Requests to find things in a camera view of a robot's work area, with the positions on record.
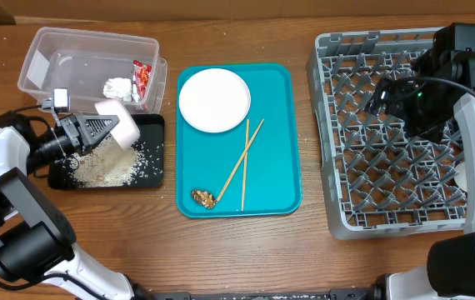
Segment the small white rice bowl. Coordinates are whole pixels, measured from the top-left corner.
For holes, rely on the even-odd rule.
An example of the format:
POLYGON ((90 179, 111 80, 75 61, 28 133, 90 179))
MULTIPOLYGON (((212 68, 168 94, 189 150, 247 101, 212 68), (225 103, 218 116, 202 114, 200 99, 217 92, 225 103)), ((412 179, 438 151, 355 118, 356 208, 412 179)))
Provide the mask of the small white rice bowl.
POLYGON ((122 149, 130 148, 140 137, 138 125, 134 122, 123 102, 117 99, 108 99, 97 102, 95 108, 99 115, 118 117, 118 124, 111 131, 113 138, 122 149))

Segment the white napkin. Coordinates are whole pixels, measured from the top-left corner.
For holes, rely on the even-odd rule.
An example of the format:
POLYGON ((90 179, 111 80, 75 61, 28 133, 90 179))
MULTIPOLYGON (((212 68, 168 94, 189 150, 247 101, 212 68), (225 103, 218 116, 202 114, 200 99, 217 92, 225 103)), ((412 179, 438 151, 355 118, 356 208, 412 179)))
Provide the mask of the white napkin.
POLYGON ((128 78, 109 78, 103 86, 102 93, 105 98, 131 102, 132 86, 132 82, 128 78))

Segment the red snack wrapper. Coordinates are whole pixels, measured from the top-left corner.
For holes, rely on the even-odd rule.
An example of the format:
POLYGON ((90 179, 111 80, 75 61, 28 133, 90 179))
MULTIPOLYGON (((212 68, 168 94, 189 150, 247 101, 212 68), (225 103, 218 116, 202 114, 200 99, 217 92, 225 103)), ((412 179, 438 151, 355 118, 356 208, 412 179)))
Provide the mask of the red snack wrapper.
POLYGON ((136 103, 140 103, 148 90, 152 67, 138 60, 134 60, 132 64, 132 100, 136 103))

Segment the grey-green bowl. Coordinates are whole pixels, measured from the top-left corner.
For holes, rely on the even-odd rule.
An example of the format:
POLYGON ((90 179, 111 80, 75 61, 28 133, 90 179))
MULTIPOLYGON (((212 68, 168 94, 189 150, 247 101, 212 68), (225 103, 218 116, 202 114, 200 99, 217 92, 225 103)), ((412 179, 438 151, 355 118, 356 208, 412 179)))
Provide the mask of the grey-green bowl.
POLYGON ((468 191, 467 171, 465 162, 460 162, 455 168, 457 175, 454 177, 456 185, 464 192, 468 191))

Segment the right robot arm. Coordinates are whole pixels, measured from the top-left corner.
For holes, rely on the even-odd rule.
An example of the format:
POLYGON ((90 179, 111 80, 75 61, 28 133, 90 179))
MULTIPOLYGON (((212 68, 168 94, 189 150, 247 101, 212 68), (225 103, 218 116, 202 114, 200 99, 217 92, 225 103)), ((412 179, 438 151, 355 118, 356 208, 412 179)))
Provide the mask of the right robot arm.
POLYGON ((384 278, 382 299, 475 299, 475 24, 436 31, 432 47, 412 62, 413 77, 379 80, 365 110, 403 120, 408 137, 431 142, 457 121, 467 179, 464 234, 435 242, 422 267, 384 278))

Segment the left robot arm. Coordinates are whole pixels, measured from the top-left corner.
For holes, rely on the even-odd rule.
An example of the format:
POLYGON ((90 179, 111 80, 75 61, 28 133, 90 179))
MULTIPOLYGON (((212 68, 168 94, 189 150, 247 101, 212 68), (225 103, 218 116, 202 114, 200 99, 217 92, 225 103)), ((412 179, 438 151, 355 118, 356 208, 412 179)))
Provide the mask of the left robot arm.
POLYGON ((71 115, 37 135, 35 119, 20 110, 0 115, 0 288, 45 283, 78 299, 153 298, 79 247, 70 222, 28 177, 68 154, 88 153, 113 129, 133 132, 136 123, 127 112, 71 115))

